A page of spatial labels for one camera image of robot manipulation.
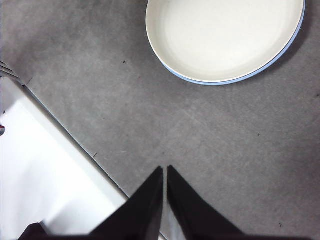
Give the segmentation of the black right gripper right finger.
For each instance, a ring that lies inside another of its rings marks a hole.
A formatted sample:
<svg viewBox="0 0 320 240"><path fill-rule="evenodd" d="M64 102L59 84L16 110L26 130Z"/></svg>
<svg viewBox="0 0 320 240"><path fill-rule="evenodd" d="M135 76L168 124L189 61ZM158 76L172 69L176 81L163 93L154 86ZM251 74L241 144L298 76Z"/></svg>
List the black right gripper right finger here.
<svg viewBox="0 0 320 240"><path fill-rule="evenodd" d="M167 167L167 200L188 240L317 240L320 189L247 177L210 177L207 189Z"/></svg>

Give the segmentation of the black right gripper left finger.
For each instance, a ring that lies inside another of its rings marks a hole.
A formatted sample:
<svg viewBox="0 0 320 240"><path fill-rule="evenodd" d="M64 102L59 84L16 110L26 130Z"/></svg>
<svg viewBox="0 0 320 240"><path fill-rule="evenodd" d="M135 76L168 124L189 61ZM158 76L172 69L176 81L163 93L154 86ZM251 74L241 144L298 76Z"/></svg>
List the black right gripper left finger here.
<svg viewBox="0 0 320 240"><path fill-rule="evenodd" d="M164 171L157 167L128 201L88 235L89 240L157 240L163 213Z"/></svg>

